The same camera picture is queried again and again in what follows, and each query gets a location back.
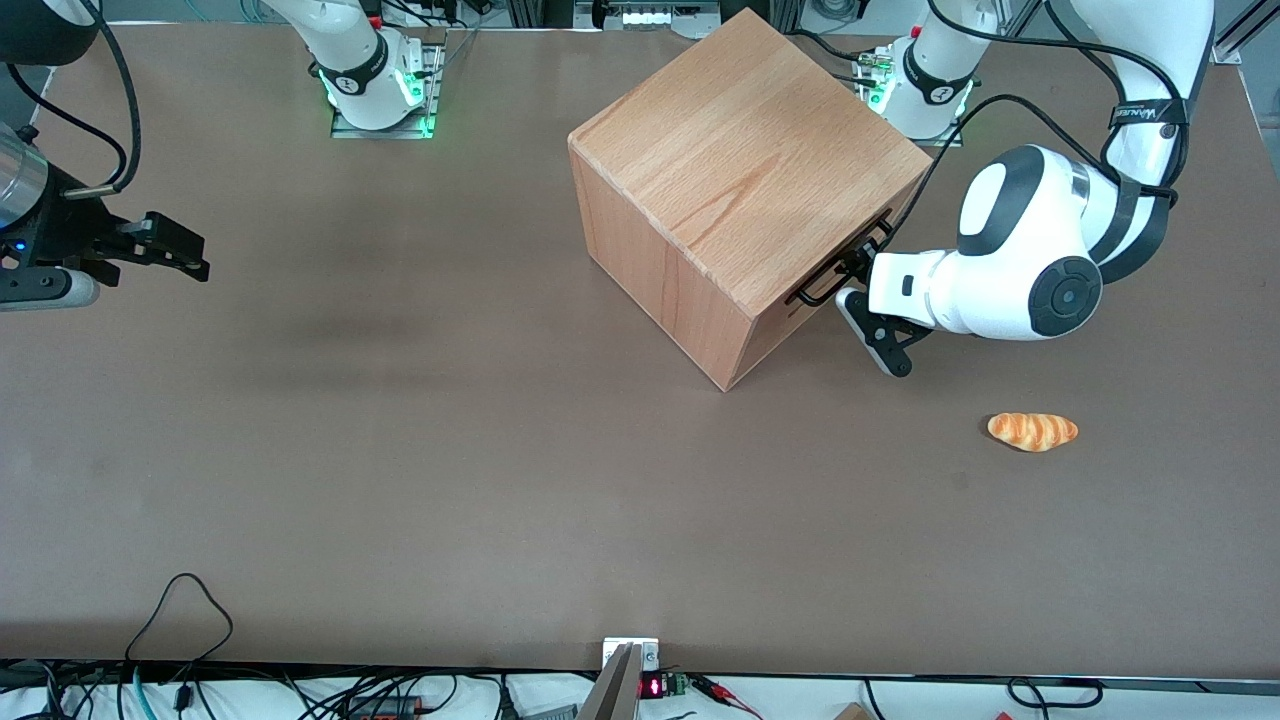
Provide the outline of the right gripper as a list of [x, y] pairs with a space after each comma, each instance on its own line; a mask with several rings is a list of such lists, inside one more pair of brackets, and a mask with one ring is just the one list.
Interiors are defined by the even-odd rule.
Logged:
[[[120, 284], [120, 263], [164, 266], [193, 281], [207, 282], [210, 264], [204, 259], [204, 237], [160, 211], [146, 211], [136, 222], [113, 215], [101, 199], [68, 200], [67, 190], [83, 184], [55, 165], [49, 168], [40, 201], [15, 224], [1, 232], [3, 260], [10, 269], [61, 266], [93, 273], [102, 286]], [[118, 233], [131, 245], [132, 255], [111, 256], [110, 240]]]

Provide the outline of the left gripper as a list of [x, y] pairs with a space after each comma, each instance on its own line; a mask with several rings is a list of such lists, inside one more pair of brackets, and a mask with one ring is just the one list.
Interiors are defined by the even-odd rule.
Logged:
[[893, 227], [873, 227], [855, 238], [847, 250], [849, 288], [868, 295], [874, 314], [936, 328], [928, 295], [931, 278], [947, 252], [881, 252], [893, 233]]

